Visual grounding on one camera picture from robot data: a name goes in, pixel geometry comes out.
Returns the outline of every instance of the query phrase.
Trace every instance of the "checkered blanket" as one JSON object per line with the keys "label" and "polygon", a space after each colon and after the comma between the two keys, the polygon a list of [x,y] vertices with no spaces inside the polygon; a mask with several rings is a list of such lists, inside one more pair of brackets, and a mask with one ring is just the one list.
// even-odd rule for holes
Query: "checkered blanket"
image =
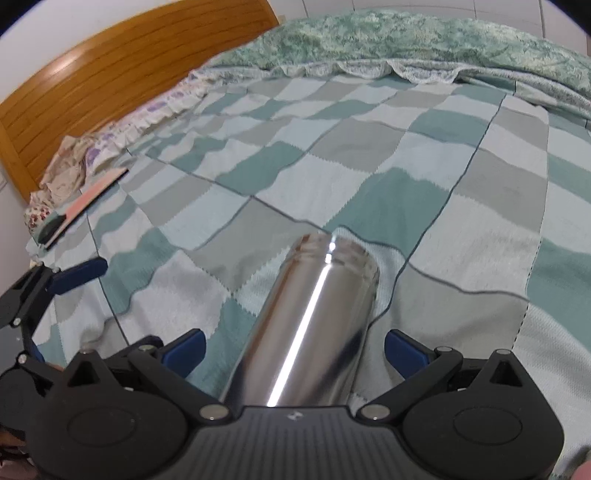
{"label": "checkered blanket", "polygon": [[45,257],[97,254],[100,280],[56,297],[35,334],[49,361],[109,355],[198,327],[189,380],[219,395],[291,244],[319,230],[381,271],[350,404],[401,381],[400,328],[487,358],[512,349],[566,431],[557,472],[591,443],[591,136],[586,121],[467,83],[250,80],[145,136],[130,172]]}

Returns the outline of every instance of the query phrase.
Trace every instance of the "green floral comforter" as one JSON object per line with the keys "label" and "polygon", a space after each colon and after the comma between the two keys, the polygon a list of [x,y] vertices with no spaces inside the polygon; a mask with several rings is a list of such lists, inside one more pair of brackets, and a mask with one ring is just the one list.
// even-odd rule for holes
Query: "green floral comforter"
{"label": "green floral comforter", "polygon": [[271,76],[327,76],[388,62],[415,83],[509,82],[517,96],[591,119],[591,59],[504,25],[369,10],[296,20],[224,52],[205,67]]}

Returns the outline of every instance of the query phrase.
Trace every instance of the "metal cylinder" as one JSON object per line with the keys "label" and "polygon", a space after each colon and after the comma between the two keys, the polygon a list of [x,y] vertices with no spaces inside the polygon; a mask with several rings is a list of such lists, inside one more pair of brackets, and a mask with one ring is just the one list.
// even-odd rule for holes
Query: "metal cylinder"
{"label": "metal cylinder", "polygon": [[326,233],[291,248],[222,396],[243,406],[346,404],[379,271],[358,244]]}

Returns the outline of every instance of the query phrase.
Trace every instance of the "pink book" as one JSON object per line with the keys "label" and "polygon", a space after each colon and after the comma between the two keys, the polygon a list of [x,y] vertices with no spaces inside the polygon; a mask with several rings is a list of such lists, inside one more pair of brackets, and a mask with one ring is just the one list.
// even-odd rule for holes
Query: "pink book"
{"label": "pink book", "polygon": [[[74,220],[76,220],[78,216],[82,214],[90,206],[90,204],[100,197],[101,194],[104,193],[111,185],[113,185],[117,180],[125,175],[127,171],[128,169],[125,167],[113,168],[109,170],[99,180],[93,183],[82,195],[80,195],[76,201],[68,207],[64,215],[61,215],[55,219],[56,224],[52,224],[52,222],[48,223],[46,228],[50,229],[49,233],[47,233],[46,229],[44,228],[40,235],[41,243],[43,243],[43,240],[41,239],[43,236],[50,235],[50,239],[45,242],[45,248],[49,250],[59,238],[59,236],[66,231],[66,229],[74,222]],[[56,228],[56,225],[59,227],[52,234],[51,230]]]}

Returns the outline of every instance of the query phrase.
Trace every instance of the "wooden bed frame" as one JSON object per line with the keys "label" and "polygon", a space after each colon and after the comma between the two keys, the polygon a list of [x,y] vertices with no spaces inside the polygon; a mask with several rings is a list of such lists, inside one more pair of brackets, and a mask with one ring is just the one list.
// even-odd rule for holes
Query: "wooden bed frame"
{"label": "wooden bed frame", "polygon": [[180,0],[52,61],[0,104],[0,159],[28,201],[64,135],[99,129],[277,25],[266,0]]}

